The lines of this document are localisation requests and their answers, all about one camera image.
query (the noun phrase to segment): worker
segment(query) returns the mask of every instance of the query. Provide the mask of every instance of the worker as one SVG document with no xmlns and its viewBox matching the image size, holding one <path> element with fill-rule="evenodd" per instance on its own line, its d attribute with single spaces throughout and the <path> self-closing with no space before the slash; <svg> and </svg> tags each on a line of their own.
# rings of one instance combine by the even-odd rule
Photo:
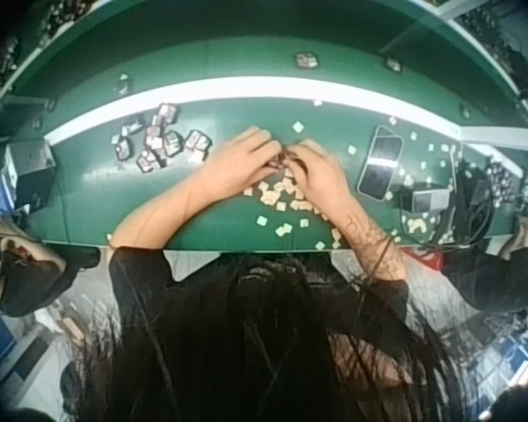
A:
<svg viewBox="0 0 528 422">
<path fill-rule="evenodd" d="M 479 245 L 444 254 L 442 274 L 472 307 L 514 313 L 528 307 L 528 218 L 498 255 Z"/>
<path fill-rule="evenodd" d="M 0 311 L 23 317 L 45 308 L 98 263 L 98 248 L 45 245 L 0 218 Z"/>
<path fill-rule="evenodd" d="M 176 281 L 162 248 L 205 208 L 277 173 L 267 163 L 278 156 L 348 241 L 361 286 L 321 252 L 224 254 Z M 110 243 L 121 330 L 86 343 L 75 420 L 465 420 L 456 368 L 426 321 L 407 316 L 401 252 L 312 140 L 284 148 L 247 129 Z"/>
</svg>

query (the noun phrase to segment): fingers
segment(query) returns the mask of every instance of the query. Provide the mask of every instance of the fingers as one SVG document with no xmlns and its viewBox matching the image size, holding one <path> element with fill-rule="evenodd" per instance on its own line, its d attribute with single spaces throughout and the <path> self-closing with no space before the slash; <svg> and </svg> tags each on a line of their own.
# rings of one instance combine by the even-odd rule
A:
<svg viewBox="0 0 528 422">
<path fill-rule="evenodd" d="M 301 141 L 299 145 L 304 145 L 305 147 L 312 149 L 320 156 L 328 156 L 328 152 L 326 152 L 326 149 L 316 143 L 313 139 L 305 139 Z"/>
<path fill-rule="evenodd" d="M 232 139 L 229 141 L 229 143 L 238 143 L 238 142 L 241 142 L 241 141 L 245 140 L 247 137 L 256 134 L 258 131 L 260 131 L 260 128 L 259 128 L 259 127 L 256 127 L 256 126 L 250 126 L 245 132 L 243 132 L 242 134 L 238 134 L 237 136 L 235 136 L 234 138 L 232 138 Z"/>
<path fill-rule="evenodd" d="M 298 185 L 307 185 L 307 173 L 305 173 L 305 170 L 301 165 L 291 159 L 287 159 L 283 163 L 293 173 L 293 177 L 296 179 Z"/>
<path fill-rule="evenodd" d="M 260 130 L 239 142 L 238 146 L 247 151 L 254 151 L 271 139 L 272 135 L 267 130 Z"/>
<path fill-rule="evenodd" d="M 287 150 L 299 157 L 305 163 L 307 168 L 309 168 L 310 163 L 322 158 L 321 154 L 318 154 L 313 149 L 304 145 L 290 145 L 287 147 Z"/>
<path fill-rule="evenodd" d="M 271 176 L 275 173 L 277 173 L 277 169 L 273 169 L 271 167 L 262 167 L 261 169 L 257 170 L 256 173 L 253 174 L 248 184 L 254 185 L 256 182 L 260 182 L 264 178 L 267 178 L 268 176 Z"/>
<path fill-rule="evenodd" d="M 281 152 L 281 143 L 278 141 L 270 141 L 250 154 L 250 157 L 255 166 L 261 167 Z"/>
</svg>

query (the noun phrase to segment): forearm tattoo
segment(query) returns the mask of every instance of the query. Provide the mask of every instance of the forearm tattoo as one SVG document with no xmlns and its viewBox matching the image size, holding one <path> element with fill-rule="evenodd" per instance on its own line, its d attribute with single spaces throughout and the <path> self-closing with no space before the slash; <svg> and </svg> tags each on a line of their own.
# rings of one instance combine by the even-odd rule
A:
<svg viewBox="0 0 528 422">
<path fill-rule="evenodd" d="M 379 261 L 389 237 L 370 217 L 360 219 L 356 215 L 348 215 L 344 236 L 366 274 L 371 275 L 378 266 L 376 273 L 373 274 L 375 278 L 382 280 L 403 278 L 403 257 L 393 242 L 387 248 L 383 259 Z"/>
</svg>

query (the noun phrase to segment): green table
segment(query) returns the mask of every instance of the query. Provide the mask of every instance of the green table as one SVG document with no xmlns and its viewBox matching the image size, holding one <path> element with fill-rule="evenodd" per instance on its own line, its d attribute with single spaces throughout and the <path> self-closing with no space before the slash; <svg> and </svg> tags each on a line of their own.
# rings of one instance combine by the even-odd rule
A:
<svg viewBox="0 0 528 422">
<path fill-rule="evenodd" d="M 374 25 L 368 23 L 374 18 L 385 16 L 387 21 L 395 24 L 389 25 L 391 31 L 382 32 L 383 39 L 376 38 L 372 41 L 373 45 L 369 46 L 366 45 L 367 37 L 360 37 L 356 41 L 359 46 L 351 45 L 348 41 L 352 35 L 349 22 L 340 24 L 336 31 L 325 25 L 325 38 L 328 35 L 342 34 L 344 40 L 340 39 L 340 43 L 311 40 L 310 28 L 302 26 L 295 29 L 305 38 L 284 34 L 192 42 L 191 34 L 187 34 L 183 22 L 175 22 L 176 26 L 172 29 L 175 30 L 173 33 L 182 30 L 185 35 L 172 35 L 168 28 L 163 30 L 161 27 L 166 21 L 156 15 L 157 9 L 152 5 L 139 3 L 83 34 L 81 39 L 74 40 L 62 52 L 58 52 L 58 57 L 53 57 L 47 66 L 34 69 L 31 77 L 23 81 L 18 87 L 20 93 L 59 94 L 59 98 L 56 109 L 44 115 L 41 132 L 35 132 L 29 124 L 25 124 L 15 140 L 22 142 L 44 135 L 81 113 L 116 100 L 114 85 L 122 72 L 132 77 L 134 93 L 168 84 L 221 76 L 313 78 L 359 86 L 400 98 L 458 124 L 466 124 L 458 112 L 459 104 L 463 104 L 472 110 L 470 125 L 493 124 L 506 114 L 507 120 L 516 122 L 515 126 L 526 126 L 525 117 L 512 106 L 513 95 L 505 87 L 506 84 L 489 69 L 488 63 L 474 54 L 471 46 L 466 46 L 465 42 L 462 45 L 457 40 L 458 35 L 445 26 L 416 42 L 424 43 L 427 51 L 434 55 L 440 54 L 448 64 L 456 61 L 453 72 L 450 72 L 455 72 L 455 79 L 451 80 L 443 73 L 441 79 L 447 79 L 442 82 L 434 77 L 437 72 L 433 69 L 422 73 L 415 70 L 427 69 L 429 59 L 438 62 L 437 67 L 440 69 L 443 64 L 434 55 L 426 54 L 428 58 L 416 54 L 415 57 L 415 50 L 411 45 L 400 50 L 406 60 L 409 60 L 404 62 L 405 71 L 395 74 L 386 70 L 372 51 L 388 42 L 393 35 L 399 33 L 399 29 L 402 30 L 413 22 L 411 17 L 415 14 L 416 17 L 421 17 L 424 12 L 410 4 L 402 6 L 406 10 L 398 11 L 386 7 L 385 2 L 364 3 L 369 7 L 356 6 L 358 9 L 362 8 L 362 14 L 356 14 L 356 19 L 363 23 L 364 33 L 376 31 Z M 325 16 L 325 20 L 329 21 L 332 17 Z M 270 26 L 276 31 L 280 27 L 285 29 L 285 17 L 279 17 L 278 20 L 279 22 L 271 22 Z M 227 18 L 226 22 L 220 22 L 218 28 L 223 30 L 229 22 L 230 19 Z M 127 37 L 125 40 L 129 40 L 130 44 L 122 42 L 99 48 L 102 36 L 116 31 L 116 35 L 126 37 L 130 25 L 135 25 L 133 34 L 141 42 L 133 42 Z M 201 18 L 199 28 L 204 28 L 201 31 L 203 38 L 209 39 L 205 35 L 210 30 L 215 31 L 217 25 L 210 25 L 206 18 Z M 167 47 L 163 45 L 166 42 L 167 45 L 178 45 Z M 100 65 L 94 66 L 91 61 L 97 58 L 99 51 L 104 55 Z M 293 54 L 299 51 L 317 54 L 320 67 L 313 71 L 297 69 Z M 72 58 L 73 69 L 67 67 L 67 57 Z M 466 72 L 471 75 L 470 78 L 465 77 Z M 498 104 L 499 112 L 489 110 L 481 105 L 481 101 Z M 229 99 L 183 105 L 176 128 L 184 135 L 190 129 L 198 128 L 210 135 L 216 146 L 250 125 L 268 128 L 285 144 L 302 137 L 312 137 L 337 154 L 344 165 L 348 182 L 355 187 L 374 128 L 379 124 L 388 125 L 387 117 L 341 105 L 324 104 L 314 107 L 310 101 Z M 291 128 L 297 120 L 305 125 L 303 133 L 299 135 Z M 121 218 L 194 170 L 192 165 L 187 164 L 185 155 L 177 157 L 168 168 L 148 175 L 140 173 L 135 160 L 119 164 L 109 139 L 113 134 L 119 133 L 120 128 L 121 120 L 112 121 L 54 147 L 59 166 L 58 183 L 55 184 L 48 207 L 31 215 L 30 225 L 37 236 L 52 242 L 106 244 L 106 234 L 114 230 Z M 407 173 L 416 181 L 423 181 L 431 176 L 434 184 L 447 186 L 451 167 L 449 163 L 444 168 L 440 166 L 440 161 L 448 157 L 448 154 L 440 150 L 440 146 L 443 143 L 451 146 L 452 140 L 405 121 L 399 121 L 394 130 L 406 140 L 400 165 Z M 410 140 L 412 131 L 418 134 L 416 142 Z M 141 148 L 142 141 L 139 138 L 133 140 L 137 150 Z M 432 153 L 428 152 L 429 143 L 434 144 L 435 151 Z M 346 152 L 349 144 L 358 148 L 356 155 L 350 156 Z M 483 156 L 468 148 L 465 148 L 464 157 L 479 166 L 485 163 Z M 426 170 L 421 169 L 421 161 L 426 161 Z M 397 190 L 402 178 L 396 176 L 393 183 L 394 190 Z M 397 204 L 390 201 L 377 203 L 367 198 L 360 198 L 360 201 L 384 229 L 391 231 L 399 227 L 400 212 Z M 259 215 L 268 217 L 267 227 L 261 228 L 255 224 Z M 300 218 L 310 218 L 311 225 L 308 229 L 298 227 Z M 277 237 L 275 228 L 284 222 L 292 224 L 294 231 L 291 236 Z M 492 221 L 489 234 L 496 236 L 510 233 L 512 223 L 513 210 L 502 209 Z M 168 247 L 202 251 L 306 251 L 313 250 L 318 241 L 330 245 L 330 229 L 327 222 L 313 213 L 279 213 L 262 205 L 255 198 L 238 197 L 218 204 L 196 218 Z"/>
</svg>

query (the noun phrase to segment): smartphone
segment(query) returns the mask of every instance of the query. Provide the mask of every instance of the smartphone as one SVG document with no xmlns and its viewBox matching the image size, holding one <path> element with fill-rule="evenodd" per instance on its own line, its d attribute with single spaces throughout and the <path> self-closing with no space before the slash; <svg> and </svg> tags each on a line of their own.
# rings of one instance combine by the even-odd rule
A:
<svg viewBox="0 0 528 422">
<path fill-rule="evenodd" d="M 378 126 L 363 167 L 357 190 L 374 200 L 384 200 L 397 170 L 403 139 L 387 127 Z"/>
</svg>

